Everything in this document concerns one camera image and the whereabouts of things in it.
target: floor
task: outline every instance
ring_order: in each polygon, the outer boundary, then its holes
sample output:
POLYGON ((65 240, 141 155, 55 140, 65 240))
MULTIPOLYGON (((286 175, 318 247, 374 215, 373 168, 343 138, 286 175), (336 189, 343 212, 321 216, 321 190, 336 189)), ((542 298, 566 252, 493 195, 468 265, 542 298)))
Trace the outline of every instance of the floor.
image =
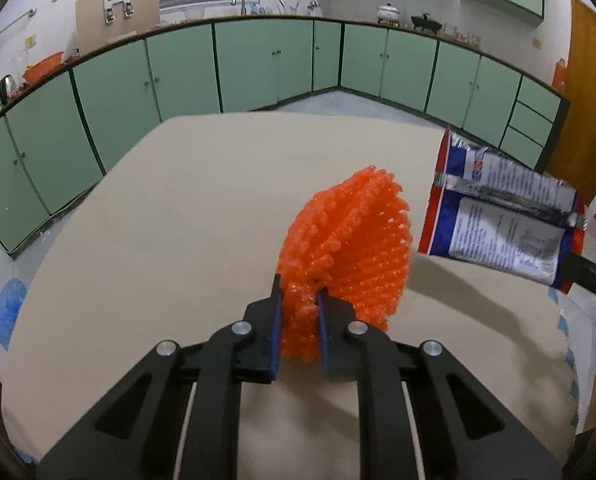
MULTIPOLYGON (((379 118, 397 123, 443 129, 437 124, 402 110, 338 91, 285 105, 279 111, 379 118)), ((31 284, 46 253, 72 214, 73 211, 43 229, 38 238, 23 251, 11 266, 0 267, 3 269, 0 270, 0 289, 12 277, 19 278, 27 286, 31 284)), ((590 219, 587 230, 583 255, 596 263, 596 222, 593 218, 590 219)), ((575 369, 578 377, 577 382, 572 384, 571 393, 579 400, 578 415, 573 422, 574 425, 577 423, 578 431, 580 431, 584 427, 584 420, 591 400, 593 378, 596 373, 596 297, 576 285, 568 296, 552 290, 550 296, 561 307, 560 328, 567 334, 571 349, 566 360, 575 369)), ((4 353, 0 346, 0 366, 2 366, 4 353)))

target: drawer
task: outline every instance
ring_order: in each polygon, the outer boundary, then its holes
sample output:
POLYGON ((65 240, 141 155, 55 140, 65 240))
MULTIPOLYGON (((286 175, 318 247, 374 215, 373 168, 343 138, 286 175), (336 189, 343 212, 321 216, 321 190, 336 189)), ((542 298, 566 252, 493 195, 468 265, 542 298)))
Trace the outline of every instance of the drawer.
POLYGON ((546 144, 548 135, 551 133, 551 128, 553 127, 552 123, 520 102, 516 103, 509 124, 514 129, 529 137, 529 139, 535 140, 540 146, 546 144))
POLYGON ((523 136, 511 126, 506 129, 500 149, 531 169, 536 167, 542 153, 542 146, 523 136))
POLYGON ((544 115, 549 121, 553 122, 556 120, 561 99, 535 81, 523 77, 518 101, 529 108, 533 108, 537 113, 544 115))

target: kitchen counter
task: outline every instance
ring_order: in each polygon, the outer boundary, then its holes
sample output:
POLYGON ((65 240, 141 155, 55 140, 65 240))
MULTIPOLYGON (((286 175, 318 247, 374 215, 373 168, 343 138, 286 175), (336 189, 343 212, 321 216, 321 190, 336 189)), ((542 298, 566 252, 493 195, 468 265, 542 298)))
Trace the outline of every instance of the kitchen counter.
POLYGON ((301 15, 301 14, 267 14, 264 16, 258 16, 258 15, 254 15, 254 16, 249 16, 249 15, 247 15, 247 16, 224 16, 223 18, 209 18, 206 20, 193 20, 193 21, 189 21, 189 22, 185 22, 185 23, 174 23, 172 25, 162 25, 162 26, 153 28, 152 30, 150 30, 149 32, 147 32, 145 34, 131 36, 129 38, 124 38, 122 40, 116 41, 115 43, 110 43, 107 46, 104 46, 97 50, 93 50, 92 52, 89 52, 84 56, 76 57, 75 59, 70 60, 67 63, 64 63, 58 70, 47 75, 46 77, 44 77, 41 81, 39 81, 35 85, 30 86, 29 88, 25 89, 24 92, 22 92, 15 99, 10 101, 6 106, 1 108, 0 118, 4 114, 6 114, 9 109, 14 107, 20 100, 24 99, 27 95, 31 94, 32 92, 34 92, 41 86, 45 85, 52 79, 56 78, 61 73, 66 72, 70 68, 74 68, 75 66, 78 66, 79 64, 84 63, 87 60, 92 59, 93 57, 100 56, 101 54, 104 54, 105 52, 108 52, 110 50, 113 50, 115 48, 123 46, 125 44, 133 43, 134 41, 140 41, 140 40, 143 40, 144 38, 149 38, 151 36, 156 36, 158 34, 164 34, 166 32, 171 32, 173 30, 179 30, 181 28, 188 28, 188 27, 196 27, 198 25, 204 25, 206 23, 232 22, 232 21, 238 21, 238 20, 274 20, 274 19, 275 20, 277 20, 277 19, 319 20, 319 21, 324 21, 324 22, 349 23, 350 25, 366 25, 368 27, 378 27, 378 28, 402 30, 409 34, 417 34, 418 36, 425 36, 428 38, 432 38, 434 40, 440 40, 444 43, 453 44, 455 46, 459 46, 460 48, 464 48, 466 50, 475 52, 476 54, 479 54, 481 56, 485 56, 485 57, 488 57, 489 59, 493 59, 496 62, 501 63, 501 64, 515 70, 516 72, 522 73, 525 77, 532 79, 533 81, 538 83, 540 86, 547 88, 550 91, 564 97, 561 94, 561 92, 559 92, 558 89, 545 84, 544 82, 542 82, 541 80, 532 76, 528 72, 526 72, 522 69, 519 69, 518 67, 512 65, 511 63, 505 61, 504 59, 495 57, 492 54, 488 54, 486 52, 482 52, 481 50, 475 49, 468 44, 462 43, 461 41, 452 40, 451 38, 444 38, 444 37, 437 36, 435 34, 430 34, 428 32, 424 32, 424 31, 420 31, 420 30, 412 30, 412 29, 407 29, 407 28, 402 28, 402 27, 395 27, 393 25, 389 25, 386 23, 363 22, 363 21, 357 21, 357 20, 339 20, 339 19, 335 19, 335 18, 325 18, 322 16, 306 16, 306 15, 301 15))

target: orange mesh object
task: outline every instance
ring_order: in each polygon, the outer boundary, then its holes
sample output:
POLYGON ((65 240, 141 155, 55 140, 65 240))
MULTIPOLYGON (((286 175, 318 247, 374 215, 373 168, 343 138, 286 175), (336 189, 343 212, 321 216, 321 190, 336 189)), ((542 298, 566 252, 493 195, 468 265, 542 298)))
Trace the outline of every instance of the orange mesh object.
POLYGON ((387 328, 407 280, 409 205, 393 174, 370 166, 316 193, 287 231, 276 272, 283 292, 285 357, 318 356, 316 294, 349 301, 357 319, 387 328))

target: beige table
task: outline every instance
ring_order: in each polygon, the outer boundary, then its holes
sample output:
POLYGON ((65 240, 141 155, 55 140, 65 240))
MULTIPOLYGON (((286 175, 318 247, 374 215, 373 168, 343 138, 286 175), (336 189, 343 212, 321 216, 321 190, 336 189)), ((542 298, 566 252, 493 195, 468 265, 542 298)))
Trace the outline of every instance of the beige table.
MULTIPOLYGON (((206 340, 268 295, 287 227, 318 190, 374 164, 396 174, 417 247, 441 132, 282 113, 170 120, 91 193, 49 251, 14 330, 2 410, 37 458, 159 340, 206 340)), ((389 334, 443 342, 561 459, 575 402, 546 287, 415 254, 389 334)), ((246 385, 240 477, 358 478, 355 386, 281 363, 246 385)))

